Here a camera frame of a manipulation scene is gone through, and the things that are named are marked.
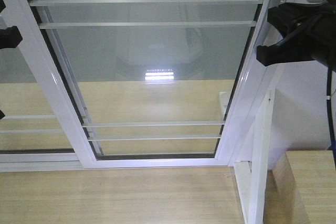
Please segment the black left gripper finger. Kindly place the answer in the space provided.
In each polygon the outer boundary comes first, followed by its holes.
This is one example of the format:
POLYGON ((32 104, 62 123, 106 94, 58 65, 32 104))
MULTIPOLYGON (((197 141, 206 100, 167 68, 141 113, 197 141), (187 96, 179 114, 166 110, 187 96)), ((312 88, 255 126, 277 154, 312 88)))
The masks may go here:
POLYGON ((4 0, 0 0, 0 13, 6 8, 4 0))
POLYGON ((0 49, 16 48, 22 40, 17 26, 0 30, 0 49))

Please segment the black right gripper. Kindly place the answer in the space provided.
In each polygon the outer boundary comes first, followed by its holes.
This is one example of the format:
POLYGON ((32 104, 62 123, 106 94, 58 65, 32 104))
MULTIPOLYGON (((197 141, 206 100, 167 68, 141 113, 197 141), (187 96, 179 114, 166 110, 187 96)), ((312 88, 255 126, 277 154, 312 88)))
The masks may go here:
POLYGON ((335 5, 283 3, 268 9, 267 21, 283 39, 258 46, 256 59, 264 66, 316 60, 335 71, 335 5), (302 36, 288 35, 302 21, 302 36))

